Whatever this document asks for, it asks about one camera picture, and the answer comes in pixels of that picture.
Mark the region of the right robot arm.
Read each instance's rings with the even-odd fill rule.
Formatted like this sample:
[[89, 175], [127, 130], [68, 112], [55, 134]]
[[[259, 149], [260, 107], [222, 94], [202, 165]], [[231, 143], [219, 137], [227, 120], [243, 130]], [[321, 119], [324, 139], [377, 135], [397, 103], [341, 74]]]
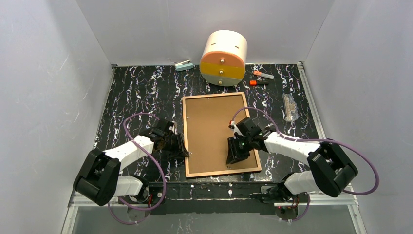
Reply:
[[309, 167], [308, 171], [289, 173], [276, 185], [262, 187], [260, 193], [250, 195], [263, 203], [289, 201], [308, 192], [338, 197], [358, 174], [358, 169], [338, 144], [291, 140], [275, 128], [260, 128], [249, 117], [238, 123], [231, 121], [229, 128], [233, 136], [227, 139], [228, 165], [246, 160], [250, 151], [259, 150], [287, 156]]

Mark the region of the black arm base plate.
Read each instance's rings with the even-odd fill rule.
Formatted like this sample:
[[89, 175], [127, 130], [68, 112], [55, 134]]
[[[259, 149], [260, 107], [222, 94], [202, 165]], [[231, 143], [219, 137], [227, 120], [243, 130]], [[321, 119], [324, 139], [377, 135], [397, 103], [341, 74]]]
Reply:
[[152, 215], [258, 213], [296, 219], [307, 210], [308, 195], [278, 198], [270, 182], [170, 182], [165, 199]]

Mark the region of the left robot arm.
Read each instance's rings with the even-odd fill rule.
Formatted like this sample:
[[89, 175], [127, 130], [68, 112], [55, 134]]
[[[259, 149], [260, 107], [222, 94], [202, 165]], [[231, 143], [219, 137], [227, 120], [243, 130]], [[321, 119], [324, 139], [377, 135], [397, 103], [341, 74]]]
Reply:
[[129, 165], [154, 152], [166, 153], [169, 157], [189, 157], [183, 135], [176, 132], [173, 122], [161, 119], [127, 143], [104, 151], [98, 148], [89, 151], [73, 189], [99, 206], [113, 197], [132, 196], [138, 202], [145, 202], [150, 197], [148, 182], [140, 176], [122, 173]]

